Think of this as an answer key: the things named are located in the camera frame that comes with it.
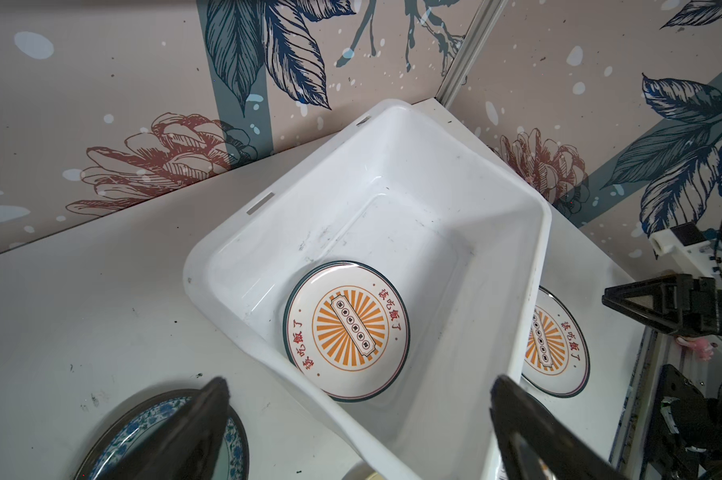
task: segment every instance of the red flower illustration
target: red flower illustration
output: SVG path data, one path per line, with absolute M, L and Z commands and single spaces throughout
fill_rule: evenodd
M 590 196 L 585 162 L 571 145 L 542 142 L 539 129 L 520 133 L 512 144 L 504 135 L 500 156 L 526 182 L 564 215 L 576 214 Z
M 87 149 L 97 167 L 82 171 L 82 181 L 93 185 L 101 199 L 79 200 L 68 210 L 107 215 L 257 159 L 247 132 L 198 114 L 163 114 L 151 131 L 124 144 L 128 152 Z

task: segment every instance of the plate rim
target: plate rim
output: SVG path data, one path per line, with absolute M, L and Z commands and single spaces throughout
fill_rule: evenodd
M 182 398 L 186 396 L 196 396 L 201 389 L 175 389 L 170 390 L 168 392 L 159 393 L 158 395 L 154 395 L 151 398 L 148 398 L 147 400 L 140 402 L 136 406 L 129 408 L 127 412 L 120 416 L 118 420 L 113 422 L 111 426 L 108 427 L 108 429 L 100 435 L 100 437 L 97 439 L 97 442 L 89 448 L 86 456 L 84 457 L 84 460 L 81 462 L 81 465 L 78 467 L 78 470 L 76 471 L 76 474 L 73 476 L 73 480 L 81 480 L 81 478 L 84 478 L 85 480 L 88 480 L 87 472 L 90 472 L 92 468 L 95 467 L 95 464 L 97 463 L 97 459 L 100 458 L 100 455 L 102 454 L 102 451 L 110 445 L 110 443 L 113 441 L 113 438 L 117 436 L 117 434 L 126 426 L 129 424 L 129 422 L 139 415 L 140 413 L 143 413 L 145 410 L 149 409 L 150 407 L 153 407 L 159 403 L 166 402 L 167 400 L 172 400 L 173 398 Z M 243 428 L 243 423 L 241 422 L 241 418 L 236 413 L 236 410 L 233 409 L 233 407 L 228 404 L 227 406 L 227 415 L 229 418 L 233 420 L 233 424 L 235 424 L 236 428 L 239 431 L 239 435 L 241 436 L 241 449 L 242 457 L 243 457 L 243 477 L 242 480 L 247 480 L 249 478 L 249 441 L 247 440 L 247 433 L 246 430 Z
M 571 321 L 574 322 L 574 324 L 577 326 L 577 330 L 580 332 L 580 340 L 582 340 L 582 344 L 585 347 L 585 355 L 587 358 L 587 369 L 585 372 L 585 379 L 582 381 L 582 383 L 576 389 L 574 389 L 572 392 L 564 393 L 564 394 L 553 393 L 546 389 L 543 389 L 536 383 L 532 382 L 531 379 L 524 374 L 523 369 L 521 369 L 521 376 L 524 377 L 524 379 L 527 382 L 529 382 L 532 386 L 534 386 L 536 389 L 540 390 L 543 393 L 547 393 L 549 396 L 554 396 L 557 398 L 571 398 L 573 396 L 577 396 L 580 393 L 582 393 L 582 391 L 585 390 L 585 387 L 587 386 L 587 382 L 590 380 L 590 351 L 587 349 L 587 341 L 585 339 L 585 335 L 582 333 L 580 324 L 574 318 L 574 315 L 571 314 L 569 309 L 566 308 L 566 305 L 564 305 L 564 303 L 561 302 L 554 293 L 550 292 L 548 289 L 546 289 L 542 285 L 539 285 L 538 288 L 539 288 L 539 290 L 542 290 L 543 292 L 547 293 L 553 300 L 555 300 L 555 302 L 558 303 L 558 306 L 560 306 L 562 309 L 564 309 L 564 312 L 566 312 L 566 314 L 569 316 L 569 318 L 571 318 Z
M 328 393 L 326 390 L 321 389 L 321 387 L 318 387 L 319 389 L 321 389 L 322 392 L 327 394 L 328 397 L 331 398 L 332 400 L 334 400 L 335 402 L 357 403 L 357 402 L 365 402 L 366 400 L 374 398 L 377 395 L 379 395 L 380 393 L 385 392 L 385 390 L 387 390 L 388 387 L 390 387 L 394 383 L 394 381 L 399 378 L 399 375 L 401 375 L 401 372 L 404 370 L 404 364 L 406 364 L 406 359 L 409 357 L 409 341 L 410 341 L 411 335 L 412 335 L 411 326 L 409 324 L 409 313 L 406 311 L 406 305 L 404 304 L 403 298 L 401 298 L 401 294 L 398 292 L 398 290 L 395 288 L 395 286 L 390 282 L 390 280 L 388 280 L 388 278 L 385 275 L 381 274 L 380 272 L 378 272 L 371 266 L 362 264 L 361 262 L 356 262 L 355 260 L 333 260 L 331 262 L 327 262 L 325 264 L 318 265 L 317 267 L 313 268 L 310 272 L 305 274 L 301 279 L 299 279 L 299 282 L 297 282 L 297 285 L 292 289 L 292 293 L 289 294 L 289 300 L 287 300 L 287 305 L 283 309 L 283 321 L 281 322 L 281 330 L 283 333 L 283 349 L 287 351 L 287 358 L 289 359 L 289 362 L 291 362 L 291 364 L 294 365 L 295 368 L 297 368 L 299 370 L 299 367 L 297 366 L 297 363 L 295 363 L 294 357 L 292 356 L 292 352 L 289 347 L 289 338 L 288 338 L 288 334 L 287 334 L 287 324 L 289 323 L 289 310 L 290 310 L 290 307 L 292 306 L 292 302 L 294 301 L 294 297 L 297 295 L 297 292 L 302 287 L 302 285 L 304 285 L 308 281 L 308 279 L 311 276 L 313 276 L 314 274 L 320 272 L 321 270 L 329 268 L 330 266 L 348 265 L 348 264 L 360 266 L 361 268 L 367 269 L 370 272 L 372 272 L 373 274 L 379 276 L 381 279 L 385 280 L 385 282 L 390 286 L 390 288 L 393 289 L 393 292 L 398 297 L 399 302 L 401 303 L 401 309 L 404 311 L 404 319 L 406 322 L 406 345 L 404 348 L 403 359 L 401 360 L 401 368 L 399 368 L 399 370 L 395 373 L 395 375 L 392 376 L 390 378 L 390 380 L 387 381 L 387 383 L 385 384 L 385 386 L 383 388 L 381 388 L 380 390 L 378 390 L 370 395 L 367 395 L 367 396 L 364 396 L 361 398 L 342 398 L 342 397 L 335 397 L 331 393 Z

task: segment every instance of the floral wallpaper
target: floral wallpaper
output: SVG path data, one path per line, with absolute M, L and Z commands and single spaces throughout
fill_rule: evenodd
M 0 2 L 0 253 L 435 96 L 479 4 Z
M 511 1 L 452 113 L 635 278 L 669 226 L 722 252 L 722 0 Z

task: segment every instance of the plate in basin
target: plate in basin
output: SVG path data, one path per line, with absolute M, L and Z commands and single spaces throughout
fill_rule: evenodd
M 294 288 L 283 314 L 289 360 L 341 402 L 361 402 L 395 380 L 409 350 L 409 318 L 393 285 L 374 268 L 337 261 Z
M 540 287 L 531 321 L 523 376 L 557 397 L 581 392 L 590 378 L 590 356 L 580 326 L 564 303 Z
M 79 467 L 76 478 L 99 478 L 198 392 L 197 389 L 172 390 L 149 398 L 126 412 L 97 440 Z M 232 407 L 228 406 L 227 414 L 225 434 L 212 480 L 246 480 L 249 475 L 247 434 Z

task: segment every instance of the orange sunburst design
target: orange sunburst design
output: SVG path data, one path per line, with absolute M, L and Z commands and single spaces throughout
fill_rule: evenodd
M 345 296 L 374 341 L 375 350 L 361 355 L 332 308 L 337 296 Z M 364 370 L 385 352 L 389 337 L 388 314 L 374 294 L 358 286 L 341 286 L 321 299 L 313 314 L 313 338 L 318 351 L 332 366 L 340 370 Z
M 529 330 L 529 340 L 526 343 L 526 362 L 541 373 L 558 375 L 558 373 L 564 371 L 567 365 L 568 347 L 566 341 L 564 341 L 564 333 L 548 312 L 545 312 L 539 307 L 535 307 L 535 316 L 539 318 L 544 337 L 547 340 L 548 350 L 550 351 L 549 358 L 552 366 L 542 364 L 539 353 L 540 347 L 535 341 L 532 332 L 533 329 Z

